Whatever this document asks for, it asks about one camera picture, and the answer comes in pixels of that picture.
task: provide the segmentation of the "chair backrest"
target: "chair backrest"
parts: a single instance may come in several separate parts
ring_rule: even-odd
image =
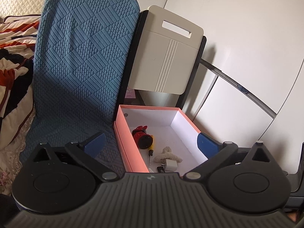
[[[113,122],[136,0],[46,0],[34,58],[39,119]]]

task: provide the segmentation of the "handle cutout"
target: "handle cutout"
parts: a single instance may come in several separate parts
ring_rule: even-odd
[[[163,21],[163,24],[162,24],[162,27],[163,28],[166,28],[168,30],[171,30],[175,33],[178,33],[182,36],[185,36],[187,38],[191,38],[191,32],[188,32],[187,30],[181,28],[181,27],[178,27],[174,24],[171,24],[170,22],[167,22],[167,21]]]

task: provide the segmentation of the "ribbed black surface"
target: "ribbed black surface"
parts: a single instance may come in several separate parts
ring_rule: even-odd
[[[85,205],[58,215],[20,212],[6,228],[287,228],[281,212],[245,216],[214,203],[202,185],[181,180],[176,173],[126,173],[103,183]]]

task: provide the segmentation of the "striped blanket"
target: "striped blanket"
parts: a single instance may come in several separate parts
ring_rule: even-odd
[[[0,24],[0,193],[9,194],[33,119],[33,56],[40,16]]]

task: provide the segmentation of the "red toy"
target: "red toy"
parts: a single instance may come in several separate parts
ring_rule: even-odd
[[[153,144],[153,138],[146,132],[147,128],[148,126],[138,126],[132,131],[133,139],[140,149],[147,149]]]

